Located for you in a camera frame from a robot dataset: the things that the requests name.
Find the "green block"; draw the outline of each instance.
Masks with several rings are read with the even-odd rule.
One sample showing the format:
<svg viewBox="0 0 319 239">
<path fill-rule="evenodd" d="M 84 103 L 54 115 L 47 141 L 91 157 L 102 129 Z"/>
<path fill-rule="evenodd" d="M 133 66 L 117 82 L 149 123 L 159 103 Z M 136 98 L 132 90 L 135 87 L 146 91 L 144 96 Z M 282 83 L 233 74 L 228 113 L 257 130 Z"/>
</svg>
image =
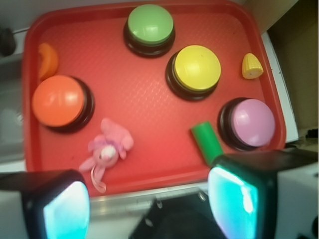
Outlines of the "green block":
<svg viewBox="0 0 319 239">
<path fill-rule="evenodd" d="M 206 163 L 211 166 L 214 159 L 224 152 L 210 122 L 204 122 L 194 126 L 191 129 L 191 132 L 194 135 Z"/>
</svg>

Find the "orange button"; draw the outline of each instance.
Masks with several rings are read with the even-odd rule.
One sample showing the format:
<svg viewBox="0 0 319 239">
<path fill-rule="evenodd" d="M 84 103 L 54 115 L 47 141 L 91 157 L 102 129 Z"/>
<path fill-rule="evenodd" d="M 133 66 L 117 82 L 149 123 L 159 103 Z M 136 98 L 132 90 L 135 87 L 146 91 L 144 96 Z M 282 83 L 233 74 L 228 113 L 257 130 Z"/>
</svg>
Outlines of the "orange button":
<svg viewBox="0 0 319 239">
<path fill-rule="evenodd" d="M 52 76 L 35 90 L 32 109 L 44 125 L 60 127 L 72 123 L 83 110 L 85 96 L 71 77 Z"/>
</svg>

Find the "red tray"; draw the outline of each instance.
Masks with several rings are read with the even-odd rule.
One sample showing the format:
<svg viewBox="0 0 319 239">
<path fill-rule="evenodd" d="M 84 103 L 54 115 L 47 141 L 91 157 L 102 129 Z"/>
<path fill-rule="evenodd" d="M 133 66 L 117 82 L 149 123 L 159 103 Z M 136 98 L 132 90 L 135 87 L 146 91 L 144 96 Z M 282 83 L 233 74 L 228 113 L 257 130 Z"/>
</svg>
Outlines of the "red tray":
<svg viewBox="0 0 319 239">
<path fill-rule="evenodd" d="M 91 154 L 88 142 L 100 133 L 102 118 L 126 127 L 135 146 L 125 160 L 107 169 L 106 194 L 166 187 L 205 180 L 209 167 L 190 128 L 209 120 L 216 133 L 222 106 L 236 97 L 264 101 L 276 120 L 271 143 L 257 150 L 284 147 L 286 130 L 266 52 L 249 13 L 225 0 L 157 1 L 174 19 L 176 39 L 164 56 L 143 58 L 124 44 L 123 27 L 130 12 L 146 2 L 107 4 L 50 12 L 28 31 L 23 58 L 24 145 L 28 171 L 77 169 Z M 82 79 L 96 99 L 91 121 L 79 132 L 55 133 L 36 120 L 31 98 L 39 84 L 39 44 L 51 44 L 59 54 L 57 74 Z M 215 92 L 200 102 L 175 96 L 165 81 L 170 57 L 183 47 L 198 44 L 219 58 L 222 73 Z M 246 53 L 254 53 L 264 67 L 256 80 L 241 76 Z M 235 150 L 221 139 L 225 153 Z M 101 195 L 84 173 L 90 196 Z"/>
</svg>

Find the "pink stuffed bunny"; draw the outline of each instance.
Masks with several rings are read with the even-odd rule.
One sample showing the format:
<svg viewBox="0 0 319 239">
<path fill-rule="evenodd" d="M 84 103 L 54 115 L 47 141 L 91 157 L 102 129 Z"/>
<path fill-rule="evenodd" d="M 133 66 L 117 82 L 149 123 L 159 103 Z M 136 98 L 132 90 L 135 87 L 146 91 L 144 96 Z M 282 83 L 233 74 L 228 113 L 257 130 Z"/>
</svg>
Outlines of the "pink stuffed bunny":
<svg viewBox="0 0 319 239">
<path fill-rule="evenodd" d="M 106 185 L 101 182 L 105 169 L 112 167 L 120 156 L 125 159 L 134 141 L 131 134 L 110 119 L 103 119 L 101 131 L 93 141 L 89 142 L 88 150 L 93 156 L 85 160 L 79 167 L 80 171 L 91 170 L 91 180 L 94 187 L 101 193 L 106 191 Z"/>
</svg>

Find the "yellow button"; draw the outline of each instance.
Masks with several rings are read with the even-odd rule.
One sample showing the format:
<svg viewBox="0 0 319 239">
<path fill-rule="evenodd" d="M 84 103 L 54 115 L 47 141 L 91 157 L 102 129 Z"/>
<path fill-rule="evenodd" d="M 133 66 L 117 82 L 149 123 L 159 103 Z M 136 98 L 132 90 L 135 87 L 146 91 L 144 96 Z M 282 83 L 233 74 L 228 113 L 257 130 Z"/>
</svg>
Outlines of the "yellow button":
<svg viewBox="0 0 319 239">
<path fill-rule="evenodd" d="M 193 91 L 205 91 L 219 80 L 221 68 L 217 56 L 208 48 L 192 45 L 182 49 L 175 60 L 177 80 Z"/>
</svg>

